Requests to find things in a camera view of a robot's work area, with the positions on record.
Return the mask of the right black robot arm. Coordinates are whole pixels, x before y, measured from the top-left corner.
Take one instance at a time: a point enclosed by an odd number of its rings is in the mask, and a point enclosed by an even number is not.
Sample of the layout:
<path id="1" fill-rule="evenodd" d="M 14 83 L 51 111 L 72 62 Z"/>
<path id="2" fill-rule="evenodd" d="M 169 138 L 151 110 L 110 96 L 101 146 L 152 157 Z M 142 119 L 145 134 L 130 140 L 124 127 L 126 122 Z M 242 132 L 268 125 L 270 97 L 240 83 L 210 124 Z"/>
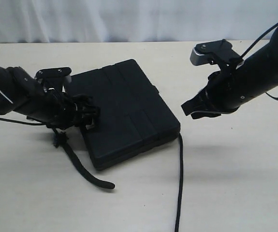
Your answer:
<path id="1" fill-rule="evenodd" d="M 194 66 L 218 65 L 219 70 L 181 108 L 193 119 L 231 114 L 250 100 L 278 86 L 278 22 L 265 31 L 273 31 L 270 41 L 245 58 L 233 50 L 227 40 L 197 44 L 190 55 Z"/>

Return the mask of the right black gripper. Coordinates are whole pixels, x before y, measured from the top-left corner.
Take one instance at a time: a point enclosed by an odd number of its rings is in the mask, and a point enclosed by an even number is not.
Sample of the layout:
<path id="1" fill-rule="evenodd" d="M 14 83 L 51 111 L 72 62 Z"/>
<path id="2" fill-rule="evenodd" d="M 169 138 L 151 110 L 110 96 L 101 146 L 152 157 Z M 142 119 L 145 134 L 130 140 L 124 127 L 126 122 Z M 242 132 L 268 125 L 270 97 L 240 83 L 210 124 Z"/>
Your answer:
<path id="1" fill-rule="evenodd" d="M 230 114 L 245 103 L 245 72 L 216 71 L 209 75 L 208 83 L 195 97 L 181 108 L 192 119 L 215 118 Z"/>

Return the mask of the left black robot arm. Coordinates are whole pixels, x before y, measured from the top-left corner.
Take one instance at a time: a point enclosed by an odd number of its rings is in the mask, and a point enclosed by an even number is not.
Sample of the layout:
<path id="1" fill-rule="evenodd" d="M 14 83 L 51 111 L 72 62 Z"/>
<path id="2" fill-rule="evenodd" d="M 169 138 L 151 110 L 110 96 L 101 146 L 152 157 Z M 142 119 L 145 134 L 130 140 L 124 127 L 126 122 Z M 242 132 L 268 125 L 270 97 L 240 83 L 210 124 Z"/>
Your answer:
<path id="1" fill-rule="evenodd" d="M 92 97 L 70 96 L 62 90 L 71 72 L 69 67 L 58 67 L 39 70 L 31 77 L 22 67 L 0 66 L 0 116 L 14 111 L 61 130 L 92 126 L 100 116 Z"/>

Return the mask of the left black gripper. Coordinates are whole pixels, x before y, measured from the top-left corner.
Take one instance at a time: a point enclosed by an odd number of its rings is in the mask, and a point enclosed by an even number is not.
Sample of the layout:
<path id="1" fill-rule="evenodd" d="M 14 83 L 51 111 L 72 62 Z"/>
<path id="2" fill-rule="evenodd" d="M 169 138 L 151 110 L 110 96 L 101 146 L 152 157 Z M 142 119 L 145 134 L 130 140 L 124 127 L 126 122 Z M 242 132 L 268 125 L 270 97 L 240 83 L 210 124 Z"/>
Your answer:
<path id="1" fill-rule="evenodd" d="M 69 96 L 55 89 L 42 94 L 20 94 L 20 114 L 44 123 L 48 128 L 65 130 L 71 126 L 97 126 L 100 107 L 93 106 L 91 96 L 79 94 Z"/>

